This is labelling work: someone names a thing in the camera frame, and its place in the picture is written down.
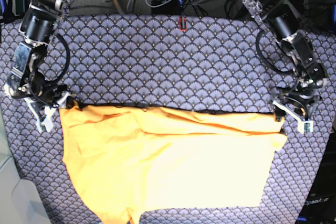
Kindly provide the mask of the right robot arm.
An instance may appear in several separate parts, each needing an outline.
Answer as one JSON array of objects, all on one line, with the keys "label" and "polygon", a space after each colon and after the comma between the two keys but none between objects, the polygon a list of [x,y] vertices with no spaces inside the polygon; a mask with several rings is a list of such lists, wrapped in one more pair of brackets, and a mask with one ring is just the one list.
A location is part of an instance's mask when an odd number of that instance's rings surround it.
[{"label": "right robot arm", "polygon": [[[14,52],[14,62],[4,89],[14,100],[23,99],[36,118],[39,132],[50,132],[52,116],[64,108],[70,92],[58,82],[70,65],[70,49],[57,29],[74,0],[30,0],[20,18],[19,33],[24,36]],[[65,48],[66,61],[62,72],[54,80],[46,80],[39,67],[47,56],[48,46],[57,38]]]}]

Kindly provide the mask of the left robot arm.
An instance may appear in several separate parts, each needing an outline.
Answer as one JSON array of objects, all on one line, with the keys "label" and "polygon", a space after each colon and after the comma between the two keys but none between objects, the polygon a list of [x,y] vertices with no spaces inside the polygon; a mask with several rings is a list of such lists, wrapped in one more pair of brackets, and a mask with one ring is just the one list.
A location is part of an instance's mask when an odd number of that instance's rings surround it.
[{"label": "left robot arm", "polygon": [[[272,100],[276,120],[280,121],[289,114],[297,121],[300,133],[312,132],[312,115],[321,100],[317,91],[327,85],[328,74],[323,63],[314,56],[312,44],[300,30],[300,13],[290,0],[241,1],[251,17],[262,26],[256,37],[259,59],[275,73],[295,80],[290,87],[278,87]],[[268,31],[275,37],[278,49],[291,60],[292,69],[282,71],[263,55],[260,41]]]}]

